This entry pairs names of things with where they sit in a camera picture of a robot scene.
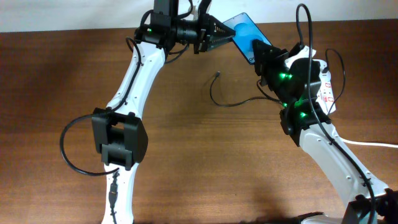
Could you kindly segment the blue Samsung Galaxy smartphone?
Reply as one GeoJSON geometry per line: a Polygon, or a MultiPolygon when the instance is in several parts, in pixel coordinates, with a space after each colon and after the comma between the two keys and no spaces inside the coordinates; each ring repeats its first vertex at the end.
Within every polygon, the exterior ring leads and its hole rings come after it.
{"type": "Polygon", "coordinates": [[[250,65],[255,63],[253,40],[260,40],[267,45],[271,45],[268,38],[245,12],[224,21],[223,24],[236,32],[233,42],[250,65]]]}

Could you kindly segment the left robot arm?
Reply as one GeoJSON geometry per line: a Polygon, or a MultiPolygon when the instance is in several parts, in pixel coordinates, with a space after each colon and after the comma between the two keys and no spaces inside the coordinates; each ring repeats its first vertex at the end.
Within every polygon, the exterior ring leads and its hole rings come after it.
{"type": "Polygon", "coordinates": [[[105,109],[95,109],[92,125],[97,152],[106,176],[103,223],[134,223],[132,210],[134,178],[148,147],[142,122],[152,84],[175,44],[193,46],[195,54],[231,42],[235,31],[209,15],[210,1],[201,1],[188,14],[178,13],[178,1],[155,1],[134,37],[126,39],[132,57],[122,83],[105,109]]]}

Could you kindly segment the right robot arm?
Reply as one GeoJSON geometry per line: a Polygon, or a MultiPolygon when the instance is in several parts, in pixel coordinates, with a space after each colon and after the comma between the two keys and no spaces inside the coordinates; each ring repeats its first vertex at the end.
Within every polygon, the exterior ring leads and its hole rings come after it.
{"type": "Polygon", "coordinates": [[[397,192],[359,161],[328,117],[335,106],[327,63],[307,46],[293,55],[260,40],[252,47],[261,84],[282,103],[284,133],[318,164],[343,202],[341,223],[397,223],[397,192]]]}

